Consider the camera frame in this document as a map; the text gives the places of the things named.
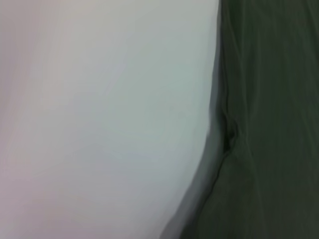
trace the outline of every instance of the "dark green fabric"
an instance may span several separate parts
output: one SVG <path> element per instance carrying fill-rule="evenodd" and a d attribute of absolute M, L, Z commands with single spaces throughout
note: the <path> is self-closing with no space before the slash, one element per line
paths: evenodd
<path fill-rule="evenodd" d="M 223 0 L 228 148 L 183 239 L 319 239 L 319 0 Z"/>

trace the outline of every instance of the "cloth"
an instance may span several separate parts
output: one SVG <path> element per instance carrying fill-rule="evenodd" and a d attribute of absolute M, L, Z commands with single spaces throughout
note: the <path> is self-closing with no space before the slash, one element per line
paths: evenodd
<path fill-rule="evenodd" d="M 222 1 L 227 142 L 183 239 L 319 238 L 319 1 Z"/>

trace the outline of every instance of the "white surface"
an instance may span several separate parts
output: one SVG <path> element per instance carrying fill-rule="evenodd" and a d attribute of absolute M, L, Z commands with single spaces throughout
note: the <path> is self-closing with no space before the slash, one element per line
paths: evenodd
<path fill-rule="evenodd" d="M 160 236 L 209 128 L 217 9 L 0 0 L 1 239 Z"/>

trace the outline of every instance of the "dark fabric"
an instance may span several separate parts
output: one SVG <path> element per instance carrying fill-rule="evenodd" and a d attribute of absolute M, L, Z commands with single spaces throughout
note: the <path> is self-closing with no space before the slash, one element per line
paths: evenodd
<path fill-rule="evenodd" d="M 226 142 L 183 239 L 319 239 L 319 0 L 223 0 Z"/>

